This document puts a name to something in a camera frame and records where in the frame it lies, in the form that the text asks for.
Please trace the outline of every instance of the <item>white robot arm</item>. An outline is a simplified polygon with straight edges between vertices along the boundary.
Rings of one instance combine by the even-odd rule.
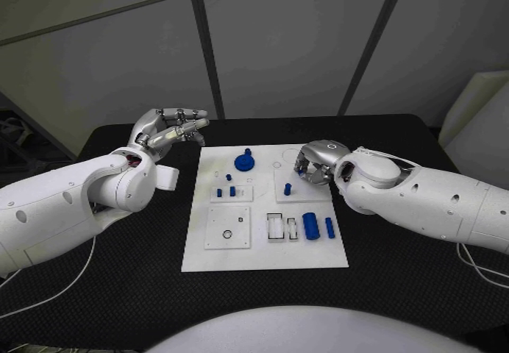
[[[364,147],[351,152],[332,140],[303,147],[295,170],[315,184],[335,180],[357,212],[378,214],[429,237],[509,254],[509,191]]]
[[[179,170],[155,163],[175,142],[205,145],[205,117],[204,110],[151,110],[128,147],[0,189],[0,274],[68,252],[143,210],[156,188],[175,190]]]

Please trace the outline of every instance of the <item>black table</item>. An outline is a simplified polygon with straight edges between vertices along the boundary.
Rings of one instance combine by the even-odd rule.
[[[125,146],[133,125],[99,128],[80,161]],[[213,121],[208,146],[335,139],[456,171],[415,115]],[[200,146],[179,143],[162,161],[181,170],[175,192],[158,190],[149,207],[99,236],[92,266],[51,303],[0,320],[0,340],[48,346],[146,349],[191,325],[254,307],[345,307],[409,321],[448,335],[509,322],[509,291],[488,284],[455,244],[358,214],[334,188],[350,268],[181,273],[200,165]],[[92,241],[28,268],[0,290],[0,313],[48,298],[76,278]],[[509,259],[475,249],[481,264],[509,271]]]

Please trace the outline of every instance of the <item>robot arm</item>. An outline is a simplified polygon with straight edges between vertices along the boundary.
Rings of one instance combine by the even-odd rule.
[[[0,189],[0,274],[68,252],[148,206],[155,189],[175,190],[179,170],[156,162],[172,144],[197,140],[204,110],[154,109],[129,147]]]
[[[331,149],[329,145],[338,146],[338,143],[327,140],[309,143],[295,169],[315,184],[334,179],[357,212],[378,214],[429,237],[509,254],[509,191],[364,147],[348,153],[342,145],[341,153],[332,149],[328,158],[318,159],[321,152]],[[308,156],[318,168],[315,174],[329,171],[322,180],[318,176],[311,178],[302,167],[308,166]],[[404,161],[410,167],[400,166],[394,160]]]

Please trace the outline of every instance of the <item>robotic hand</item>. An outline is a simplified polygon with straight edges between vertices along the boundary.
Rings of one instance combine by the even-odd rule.
[[[319,185],[335,180],[357,212],[378,214],[429,237],[509,254],[509,191],[364,147],[351,152],[332,140],[302,148],[295,171]]]
[[[205,110],[151,110],[128,147],[0,189],[0,274],[68,252],[143,210],[156,188],[175,190],[179,170],[156,162],[179,141],[205,146],[205,117]]]

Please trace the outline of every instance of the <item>white wall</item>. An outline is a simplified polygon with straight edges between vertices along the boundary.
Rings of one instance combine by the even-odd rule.
[[[440,126],[474,73],[509,68],[508,14],[508,0],[400,0],[347,114]]]
[[[0,40],[139,2],[143,0],[2,0]]]
[[[0,91],[79,154],[155,107],[216,106],[191,1],[171,0],[0,47]]]
[[[337,115],[383,0],[208,0],[227,118]]]

